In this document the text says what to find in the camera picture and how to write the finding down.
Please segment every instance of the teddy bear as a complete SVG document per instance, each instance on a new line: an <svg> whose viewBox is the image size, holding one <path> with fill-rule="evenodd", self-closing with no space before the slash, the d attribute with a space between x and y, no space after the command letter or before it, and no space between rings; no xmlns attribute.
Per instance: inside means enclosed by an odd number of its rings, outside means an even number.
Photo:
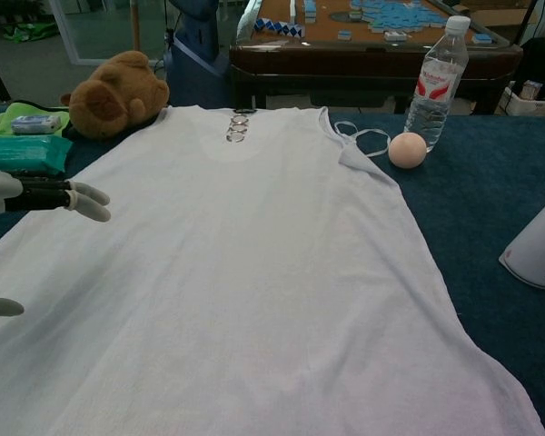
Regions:
<svg viewBox="0 0 545 436"><path fill-rule="evenodd" d="M61 103L69 107L76 131L101 141L159 114L170 90L148 63L141 52L120 53L101 64L71 94L63 95Z"/></svg>

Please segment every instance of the plastic water bottle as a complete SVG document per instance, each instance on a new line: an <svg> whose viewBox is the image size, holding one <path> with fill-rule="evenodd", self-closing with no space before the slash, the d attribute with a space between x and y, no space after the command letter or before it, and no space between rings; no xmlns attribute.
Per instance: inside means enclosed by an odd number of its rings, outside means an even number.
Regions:
<svg viewBox="0 0 545 436"><path fill-rule="evenodd" d="M424 57L404 132L419 134L428 152L438 142L452 99L469 62L464 36L471 25L467 16L451 16L444 36Z"/></svg>

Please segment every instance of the white tank top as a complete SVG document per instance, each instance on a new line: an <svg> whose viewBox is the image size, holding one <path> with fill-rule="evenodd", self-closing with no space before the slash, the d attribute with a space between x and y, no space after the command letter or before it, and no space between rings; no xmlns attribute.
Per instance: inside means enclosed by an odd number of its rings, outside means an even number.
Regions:
<svg viewBox="0 0 545 436"><path fill-rule="evenodd" d="M543 435L327 111L169 108L0 241L0 436Z"/></svg>

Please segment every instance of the white appliance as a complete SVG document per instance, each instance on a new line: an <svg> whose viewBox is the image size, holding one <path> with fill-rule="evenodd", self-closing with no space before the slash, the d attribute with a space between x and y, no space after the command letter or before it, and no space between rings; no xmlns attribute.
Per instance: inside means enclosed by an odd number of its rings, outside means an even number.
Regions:
<svg viewBox="0 0 545 436"><path fill-rule="evenodd" d="M545 289L545 207L507 246L499 261L515 277Z"/></svg>

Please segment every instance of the pink ball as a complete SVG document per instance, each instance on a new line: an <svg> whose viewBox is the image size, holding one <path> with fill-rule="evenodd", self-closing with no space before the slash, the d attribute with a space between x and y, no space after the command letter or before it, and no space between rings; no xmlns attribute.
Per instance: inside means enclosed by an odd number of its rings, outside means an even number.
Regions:
<svg viewBox="0 0 545 436"><path fill-rule="evenodd" d="M418 134L399 134L391 140L388 156L392 164L404 170L415 168L426 158L426 142Z"/></svg>

